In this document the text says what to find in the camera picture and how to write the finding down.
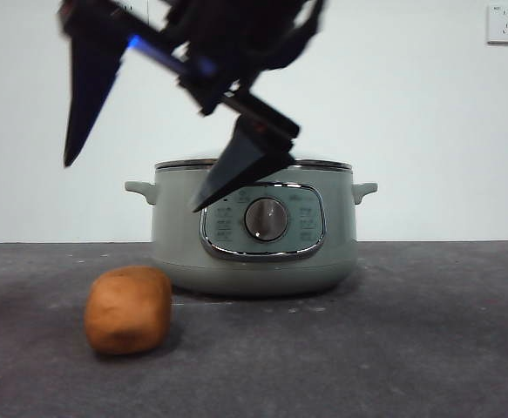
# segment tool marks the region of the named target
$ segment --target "brown potato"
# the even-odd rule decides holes
[[[127,266],[102,274],[91,285],[85,334],[102,354],[131,354],[158,346],[168,334],[172,290],[157,268]]]

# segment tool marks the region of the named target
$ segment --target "electrical outlet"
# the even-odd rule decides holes
[[[119,7],[149,23],[149,0],[114,0]]]
[[[508,44],[508,4],[488,7],[488,44]]]

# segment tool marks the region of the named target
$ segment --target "cooker handle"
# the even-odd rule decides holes
[[[360,185],[352,185],[352,195],[355,197],[355,204],[360,205],[362,198],[370,193],[377,192],[377,183],[362,183]]]
[[[155,205],[157,203],[157,197],[159,196],[159,189],[156,185],[151,183],[144,183],[142,181],[126,181],[124,188],[128,192],[134,192],[142,194],[149,205]]]

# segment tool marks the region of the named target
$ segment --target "silver lid rim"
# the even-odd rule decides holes
[[[166,161],[155,165],[155,170],[171,169],[190,169],[190,168],[203,168],[206,166],[214,165],[217,162],[216,158],[198,158],[198,159],[181,159],[175,161]],[[297,159],[293,167],[299,168],[313,168],[320,170],[346,170],[351,171],[352,165],[339,163],[336,161],[326,161],[321,159]]]

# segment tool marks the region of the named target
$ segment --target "control panel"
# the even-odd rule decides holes
[[[226,259],[308,256],[317,251],[324,236],[322,198],[309,185],[256,183],[201,214],[204,247]]]

